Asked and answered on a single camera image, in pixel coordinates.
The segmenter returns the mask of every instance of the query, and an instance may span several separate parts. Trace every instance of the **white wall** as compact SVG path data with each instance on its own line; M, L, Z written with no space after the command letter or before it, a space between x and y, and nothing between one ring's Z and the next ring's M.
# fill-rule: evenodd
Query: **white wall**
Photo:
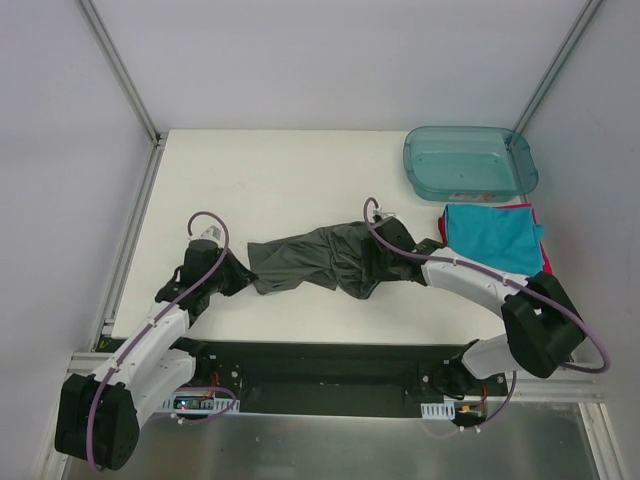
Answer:
M585 0L97 0L158 128L512 126Z
M640 2L608 0L526 137L532 195L564 286L613 357L602 378L640 478Z
M0 478L32 469L149 145L74 2L0 2Z

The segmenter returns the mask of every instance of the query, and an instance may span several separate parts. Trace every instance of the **black mounting base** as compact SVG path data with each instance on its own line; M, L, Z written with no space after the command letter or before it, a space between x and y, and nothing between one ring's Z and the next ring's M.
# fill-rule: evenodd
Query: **black mounting base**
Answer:
M441 403L432 376L465 346L209 343L220 385L249 413L421 417ZM506 395L504 377L469 385L468 395Z

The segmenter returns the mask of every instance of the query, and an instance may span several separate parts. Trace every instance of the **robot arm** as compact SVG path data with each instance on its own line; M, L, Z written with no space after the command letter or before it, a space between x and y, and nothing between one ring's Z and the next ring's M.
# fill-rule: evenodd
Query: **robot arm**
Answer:
M87 459L91 403L100 384L108 378L93 423L93 455L99 465L112 470L121 468L133 453L141 428L160 404L194 377L199 379L200 371L210 370L207 345L181 337L209 306L212 294L234 295L256 279L231 252L204 283L156 319L212 268L221 252L214 240L191 241L184 264L158 291L156 303L138 329L90 375L74 374L65 381L58 410L56 450Z
M505 324L504 335L474 341L451 359L438 375L440 390L452 395L464 395L475 383L491 375L524 369L539 378L549 377L566 362L575 348L585 339L584 333L569 318L556 309L509 285L513 280L554 300L577 315L577 311L558 280L545 272L535 277L501 272L458 255L433 240L416 244L402 223L395 217L377 218L375 232L398 248L434 260L418 261L401 257L376 240L371 240L363 252L368 255L365 266L369 275L388 280L413 280L422 285L449 290L477 303ZM494 272L496 278L457 265L471 263Z

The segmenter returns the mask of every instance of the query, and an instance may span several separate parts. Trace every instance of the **red cloth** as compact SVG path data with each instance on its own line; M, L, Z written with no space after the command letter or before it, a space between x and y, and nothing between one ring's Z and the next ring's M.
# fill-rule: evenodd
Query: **red cloth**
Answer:
M528 208L528 207L531 207L533 221L535 223L538 223L538 221L536 220L536 212L530 203L520 203L517 205L505 205L504 207L494 207L494 208L505 209L505 208ZM446 227L446 220L444 218L444 215L438 219L438 230L440 231L440 236L442 237L442 243L444 243L446 247L447 246L447 227ZM540 251L542 252L542 258L544 259L544 265L542 266L542 270L547 273L553 273L553 270L551 269L551 262L549 261L549 257L547 257L547 252L544 251L544 247L542 246L542 243L540 243Z

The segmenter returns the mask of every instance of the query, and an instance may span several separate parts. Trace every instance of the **dark gray cloth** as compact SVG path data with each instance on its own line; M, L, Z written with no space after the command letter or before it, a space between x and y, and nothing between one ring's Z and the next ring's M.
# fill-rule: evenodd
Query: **dark gray cloth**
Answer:
M258 275L261 295L293 290L306 281L355 298L369 298L380 283L363 280L361 241L369 237L364 222L316 228L305 235L249 243L249 263Z

